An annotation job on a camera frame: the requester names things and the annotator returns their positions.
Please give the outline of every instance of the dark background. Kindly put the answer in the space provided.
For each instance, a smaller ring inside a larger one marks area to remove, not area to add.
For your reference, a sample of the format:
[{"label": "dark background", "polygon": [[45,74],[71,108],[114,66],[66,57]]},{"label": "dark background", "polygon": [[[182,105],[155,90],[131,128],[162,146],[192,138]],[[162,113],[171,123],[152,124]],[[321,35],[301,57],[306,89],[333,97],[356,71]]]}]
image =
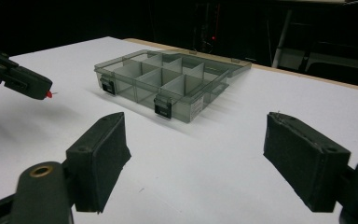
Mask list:
[{"label": "dark background", "polygon": [[[315,26],[335,7],[273,0],[0,0],[0,50],[14,56],[112,36],[271,66],[289,9],[283,46],[306,50]],[[298,72],[296,67],[281,68]]]}]

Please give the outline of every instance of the plastic organizer box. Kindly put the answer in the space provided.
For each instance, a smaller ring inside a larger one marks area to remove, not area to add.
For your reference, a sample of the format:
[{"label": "plastic organizer box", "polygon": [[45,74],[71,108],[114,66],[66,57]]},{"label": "plastic organizer box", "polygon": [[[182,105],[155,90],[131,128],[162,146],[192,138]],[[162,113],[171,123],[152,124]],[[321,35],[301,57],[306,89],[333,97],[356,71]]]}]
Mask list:
[{"label": "plastic organizer box", "polygon": [[98,63],[94,71],[104,91],[189,123],[228,87],[228,78],[251,67],[244,61],[207,57],[217,58],[191,51],[140,50]]}]

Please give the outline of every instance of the white tabletop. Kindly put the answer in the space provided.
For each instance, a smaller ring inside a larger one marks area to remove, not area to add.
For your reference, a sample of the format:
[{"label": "white tabletop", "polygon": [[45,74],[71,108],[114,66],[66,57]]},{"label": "white tabletop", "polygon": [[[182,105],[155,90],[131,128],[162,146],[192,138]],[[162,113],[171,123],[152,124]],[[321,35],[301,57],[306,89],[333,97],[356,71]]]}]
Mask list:
[{"label": "white tabletop", "polygon": [[102,214],[75,223],[338,223],[314,214],[263,146],[270,111],[291,115],[352,152],[358,163],[358,90],[259,68],[238,75],[191,123],[102,91],[93,66],[152,47],[111,37],[11,60],[50,78],[52,99],[37,101],[0,85],[0,199],[19,175],[65,150],[99,118],[123,111],[132,158]]}]

